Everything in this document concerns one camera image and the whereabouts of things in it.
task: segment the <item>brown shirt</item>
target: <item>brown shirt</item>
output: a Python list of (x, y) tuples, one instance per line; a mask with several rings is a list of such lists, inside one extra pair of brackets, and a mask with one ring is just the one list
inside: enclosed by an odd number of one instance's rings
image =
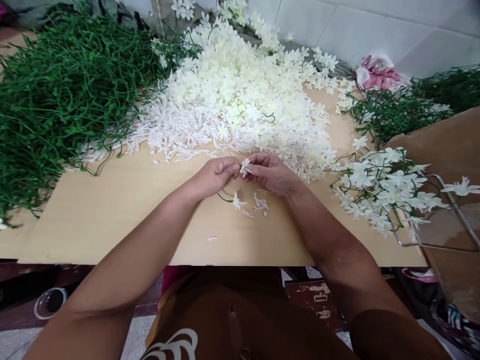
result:
[(384, 310), (350, 324), (352, 352), (314, 312), (289, 304), (271, 268), (212, 267), (175, 285), (142, 359), (450, 359), (416, 321)]

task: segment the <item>hand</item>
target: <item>hand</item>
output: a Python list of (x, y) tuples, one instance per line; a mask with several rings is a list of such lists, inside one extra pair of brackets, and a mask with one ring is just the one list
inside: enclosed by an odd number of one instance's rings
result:
[(290, 170), (278, 156), (258, 152), (248, 158), (250, 173), (244, 178), (248, 182), (262, 184), (278, 196), (290, 195), (304, 187), (302, 180)]
[(236, 157), (219, 157), (211, 159), (193, 175), (184, 186), (197, 201), (209, 198), (222, 190), (227, 181), (238, 178), (240, 164)]

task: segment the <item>person's left hand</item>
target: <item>person's left hand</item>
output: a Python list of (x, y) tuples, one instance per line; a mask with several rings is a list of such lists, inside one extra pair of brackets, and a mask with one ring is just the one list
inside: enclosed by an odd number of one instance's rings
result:
[(193, 175), (184, 185), (191, 196), (200, 201), (222, 190), (227, 181), (240, 174), (239, 160), (234, 156), (214, 158)]

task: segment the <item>wooden table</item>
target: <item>wooden table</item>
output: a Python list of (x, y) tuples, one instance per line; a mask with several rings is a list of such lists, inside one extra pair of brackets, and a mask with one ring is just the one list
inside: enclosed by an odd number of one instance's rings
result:
[[(325, 104), (331, 125), (327, 131), (337, 155), (353, 152), (354, 120), (335, 113), (337, 96), (323, 90), (306, 90)], [(247, 155), (239, 155), (243, 160)], [(142, 146), (133, 155), (111, 159), (98, 177), (69, 172), (61, 177), (40, 220), (27, 211), (13, 218), (20, 229), (0, 231), (0, 258), (18, 258), (19, 263), (97, 264), (171, 191), (195, 174), (209, 160), (199, 155), (190, 161), (154, 164), (150, 149)], [(332, 199), (333, 176), (309, 186), (328, 210), (371, 252), (379, 266), (425, 266), (421, 250), (403, 248), (393, 236), (377, 234), (365, 219), (354, 220), (338, 200)], [(224, 197), (237, 191), (247, 201), (250, 219), (218, 196), (202, 201), (185, 230), (172, 265), (307, 266), (313, 265), (282, 200), (273, 194), (268, 216), (253, 209), (253, 192), (259, 186), (231, 181)], [(401, 229), (403, 243), (410, 242)], [(208, 242), (210, 237), (218, 239)]]

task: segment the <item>person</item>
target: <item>person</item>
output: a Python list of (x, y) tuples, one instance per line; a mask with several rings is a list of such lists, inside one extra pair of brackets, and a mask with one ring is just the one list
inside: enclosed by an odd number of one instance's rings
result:
[[(271, 154), (249, 159), (244, 180), (284, 199), (348, 323), (353, 351), (313, 311), (289, 304), (271, 268), (209, 266), (161, 297), (142, 359), (450, 359), (368, 250), (293, 171)], [(172, 259), (195, 207), (239, 170), (235, 157), (212, 159), (169, 194), (83, 280), (24, 359), (119, 359), (135, 305)]]

